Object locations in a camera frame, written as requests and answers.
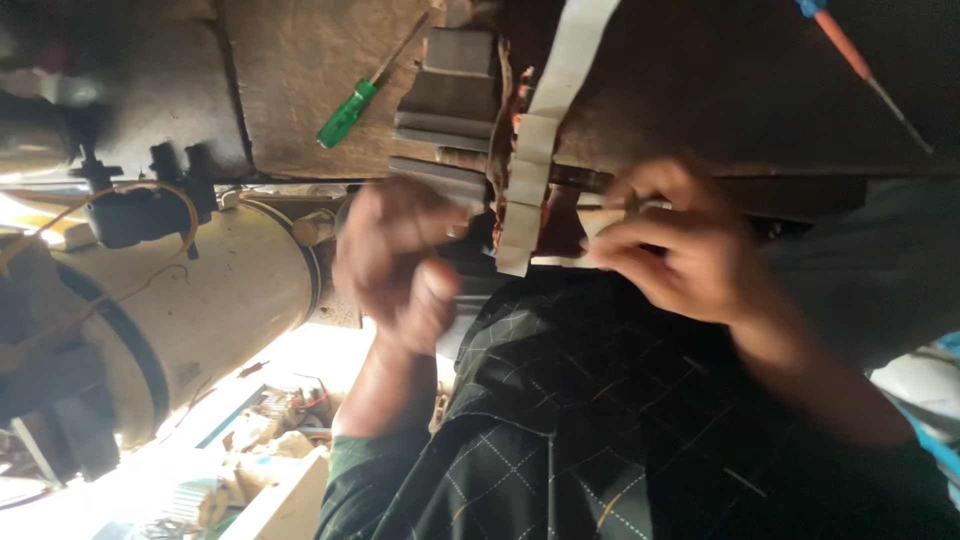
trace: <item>person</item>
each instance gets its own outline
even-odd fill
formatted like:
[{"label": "person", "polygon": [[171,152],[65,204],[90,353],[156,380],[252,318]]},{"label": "person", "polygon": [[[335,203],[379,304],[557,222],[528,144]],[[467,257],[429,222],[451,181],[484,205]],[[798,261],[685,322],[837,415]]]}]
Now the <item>person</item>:
[{"label": "person", "polygon": [[[595,236],[600,270],[531,267],[480,309],[437,432],[437,340],[464,212],[365,186],[334,280],[376,338],[333,422],[318,540],[953,538],[934,460],[784,293],[688,160],[638,165]],[[659,250],[648,249],[658,246]]]}]

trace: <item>cable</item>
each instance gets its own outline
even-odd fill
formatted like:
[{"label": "cable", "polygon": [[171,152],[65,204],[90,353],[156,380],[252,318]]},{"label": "cable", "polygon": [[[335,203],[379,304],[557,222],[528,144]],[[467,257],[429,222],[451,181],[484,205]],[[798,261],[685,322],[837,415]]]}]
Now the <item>cable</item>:
[{"label": "cable", "polygon": [[[297,402],[291,402],[291,403],[294,404],[294,406],[295,406],[296,408],[309,408],[309,407],[311,407],[311,406],[313,406],[313,405],[316,405],[316,404],[318,404],[319,402],[321,402],[321,401],[323,401],[323,400],[325,400],[325,399],[327,398],[328,392],[326,391],[326,385],[324,384],[324,382],[323,382],[319,377],[313,377],[313,376],[310,376],[310,375],[304,375],[304,374],[302,374],[302,373],[294,373],[293,375],[296,375],[296,376],[298,376],[298,377],[306,377],[306,378],[308,378],[308,379],[316,379],[317,382],[320,383],[320,389],[323,390],[323,392],[324,392],[324,394],[323,394],[321,397],[317,398],[316,400],[310,402],[310,403],[307,404],[307,405],[297,405]],[[324,412],[329,412],[329,411],[333,408],[333,404],[328,403],[327,405],[328,405],[327,410],[325,410]]]},{"label": "cable", "polygon": [[106,300],[113,299],[113,297],[118,296],[124,290],[129,289],[133,286],[136,286],[137,284],[139,284],[144,280],[146,280],[147,283],[149,283],[149,281],[156,274],[158,274],[159,272],[163,271],[168,266],[173,264],[174,261],[179,256],[183,255],[184,253],[186,253],[188,249],[190,249],[190,246],[193,245],[194,239],[197,237],[197,229],[200,228],[200,216],[197,213],[196,205],[193,204],[193,201],[191,201],[190,198],[187,197],[185,193],[183,193],[183,191],[177,189],[176,187],[173,187],[171,185],[168,185],[162,182],[157,182],[152,180],[141,180],[137,182],[130,182],[123,185],[115,185],[112,187],[108,187],[106,189],[101,189],[100,191],[97,191],[92,195],[88,195],[84,197],[76,205],[73,205],[72,207],[59,213],[52,220],[48,221],[45,225],[37,229],[32,235],[23,236],[22,238],[17,240],[9,249],[6,249],[3,252],[0,252],[0,272],[6,274],[7,264],[14,257],[19,255],[20,252],[22,252],[23,250],[27,249],[27,247],[29,247],[32,242],[36,242],[40,238],[40,235],[42,233],[50,230],[50,228],[53,227],[54,225],[57,225],[57,223],[59,223],[60,220],[70,215],[71,213],[77,211],[78,209],[83,208],[84,205],[86,205],[87,203],[96,201],[97,199],[103,197],[104,195],[108,195],[110,193],[125,191],[127,189],[131,189],[134,187],[142,187],[142,186],[152,186],[152,187],[158,187],[160,189],[166,189],[167,191],[170,191],[174,195],[177,195],[178,197],[180,197],[183,203],[186,204],[187,211],[190,214],[190,232],[187,234],[186,238],[183,239],[183,245],[180,246],[180,248],[177,250],[176,253],[173,254],[172,257],[170,257],[169,259],[163,262],[163,264],[160,266],[160,270],[150,272],[150,274],[145,275],[142,279],[135,280],[133,281],[133,283],[127,286],[117,288],[116,290],[110,291],[109,293],[104,292],[99,297],[87,302],[84,307],[77,310],[76,312],[69,314],[65,317],[62,317],[56,323],[51,324],[50,326],[48,326],[42,331],[35,332],[30,337],[20,341],[19,343],[16,343],[15,345],[0,345],[0,352],[2,352],[5,356],[9,355],[7,357],[14,357],[12,355],[20,354],[20,353],[23,353],[25,350],[30,349],[37,343],[37,341],[39,341],[43,337],[51,333],[66,329],[73,324],[82,322],[90,314],[92,309],[94,309],[97,305],[99,305],[100,303]]}]

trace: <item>metal shaft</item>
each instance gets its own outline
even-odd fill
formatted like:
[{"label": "metal shaft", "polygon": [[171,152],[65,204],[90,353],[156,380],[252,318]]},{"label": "metal shaft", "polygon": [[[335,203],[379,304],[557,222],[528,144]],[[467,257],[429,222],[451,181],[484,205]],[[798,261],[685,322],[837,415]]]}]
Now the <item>metal shaft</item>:
[{"label": "metal shaft", "polygon": [[400,44],[390,53],[390,56],[387,57],[387,60],[385,60],[383,64],[376,70],[376,73],[373,73],[373,76],[370,77],[370,83],[372,85],[376,85],[376,81],[380,78],[381,75],[383,75],[383,72],[387,70],[387,67],[390,66],[391,63],[394,63],[394,60],[396,60],[396,57],[397,55],[400,54],[400,51],[403,50],[403,47],[406,47],[407,43],[409,43],[410,40],[417,35],[417,32],[420,30],[420,27],[423,26],[423,23],[426,22],[426,19],[429,17],[430,17],[430,13],[423,12],[423,15],[421,15],[420,18],[417,19],[417,24],[414,25],[414,28],[413,30],[410,31],[410,34],[407,34],[407,37],[405,37],[403,41],[400,42]]},{"label": "metal shaft", "polygon": [[900,107],[897,107],[897,104],[894,103],[893,98],[890,97],[890,94],[887,93],[887,90],[881,86],[873,76],[867,78],[867,84],[870,85],[870,88],[874,89],[874,92],[876,92],[878,96],[880,96],[880,99],[883,100],[883,103],[887,104],[887,107],[890,109],[890,111],[897,117],[903,127],[906,128],[906,131],[910,134],[913,140],[915,140],[917,144],[924,149],[924,152],[933,154],[933,146],[924,140],[924,138],[920,135],[920,132],[917,131],[917,128],[913,127],[913,123],[907,119],[906,115],[903,114],[903,111],[900,110]]}]

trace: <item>screwdriver shaft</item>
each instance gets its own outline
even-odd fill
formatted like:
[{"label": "screwdriver shaft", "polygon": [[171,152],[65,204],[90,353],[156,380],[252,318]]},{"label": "screwdriver shaft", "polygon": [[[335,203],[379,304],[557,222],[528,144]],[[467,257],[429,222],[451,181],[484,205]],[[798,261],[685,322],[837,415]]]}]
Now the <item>screwdriver shaft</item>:
[{"label": "screwdriver shaft", "polygon": [[389,67],[391,63],[394,63],[394,60],[396,60],[396,57],[400,54],[400,51],[402,51],[403,47],[406,47],[407,43],[409,43],[410,40],[417,35],[417,32],[420,30],[420,27],[423,26],[423,23],[426,22],[426,19],[429,18],[429,16],[430,16],[430,13],[423,12],[423,15],[421,15],[420,18],[417,19],[417,24],[414,25],[414,28],[413,30],[410,31],[410,34],[407,34],[407,37],[405,37],[403,41],[400,42],[400,44],[393,50],[393,52],[390,53],[390,56],[387,57],[387,60],[385,60],[383,64],[380,65],[380,67],[376,70],[376,72],[373,73],[373,76],[370,77],[370,83],[372,85],[376,85],[377,80],[380,79],[380,76],[383,75],[383,72],[387,70],[387,67]]}]

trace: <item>orange wire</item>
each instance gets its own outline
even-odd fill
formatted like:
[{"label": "orange wire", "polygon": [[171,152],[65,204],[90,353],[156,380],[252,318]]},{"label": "orange wire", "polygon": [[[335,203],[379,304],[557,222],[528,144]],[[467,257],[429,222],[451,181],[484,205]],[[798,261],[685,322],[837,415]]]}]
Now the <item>orange wire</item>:
[{"label": "orange wire", "polygon": [[[158,187],[160,189],[166,189],[167,191],[170,191],[174,195],[177,195],[186,204],[187,211],[190,214],[190,232],[187,234],[186,238],[183,240],[183,245],[180,246],[180,248],[177,250],[175,254],[173,254],[172,257],[165,260],[163,264],[160,266],[160,268],[164,268],[165,266],[168,266],[171,262],[176,260],[179,256],[186,253],[186,251],[190,249],[190,246],[193,244],[194,239],[197,237],[197,229],[200,228],[200,216],[197,213],[197,206],[193,204],[193,201],[191,201],[190,198],[187,197],[185,193],[183,193],[183,191],[181,191],[180,189],[177,189],[176,187],[173,187],[165,183],[157,182],[157,181],[141,180],[136,182],[130,182],[121,186],[108,187],[106,189],[101,189],[100,191],[97,191],[91,195],[88,195],[84,197],[80,201],[80,203],[57,214],[56,217],[54,217],[45,225],[37,229],[32,235],[23,236],[16,243],[14,243],[10,247],[10,249],[6,249],[3,252],[0,252],[0,272],[6,273],[7,263],[10,262],[14,257],[16,257],[20,252],[27,249],[27,247],[29,247],[32,242],[37,241],[43,232],[48,231],[51,227],[53,227],[54,225],[57,225],[57,223],[59,223],[59,221],[65,218],[66,216],[77,211],[78,209],[83,208],[84,205],[86,205],[87,203],[95,201],[100,197],[103,197],[104,195],[107,195],[109,193],[125,191],[133,187],[141,187],[141,186],[153,186],[153,187]],[[149,280],[150,278],[153,277],[155,273],[156,271],[151,272],[149,275],[146,276],[146,279]],[[23,339],[19,343],[16,343],[15,345],[12,345],[12,346],[10,345],[0,346],[0,352],[4,352],[4,355],[13,355],[17,353],[22,353],[24,350],[29,349],[30,347],[33,347],[37,343],[37,341],[39,341],[42,337],[49,335],[53,332],[59,331],[63,328],[69,327],[70,325],[73,325],[75,323],[79,323],[83,321],[86,318],[87,314],[98,304],[100,304],[105,300],[112,299],[114,296],[119,295],[121,292],[123,292],[126,289],[132,288],[135,285],[139,285],[142,281],[143,281],[142,279],[136,280],[130,285],[117,288],[116,290],[110,292],[109,294],[105,292],[99,297],[87,302],[84,307],[77,310],[75,313],[71,313],[69,315],[62,317],[56,323],[51,324],[50,326],[43,329],[42,331],[38,331],[34,333],[30,337]]]}]

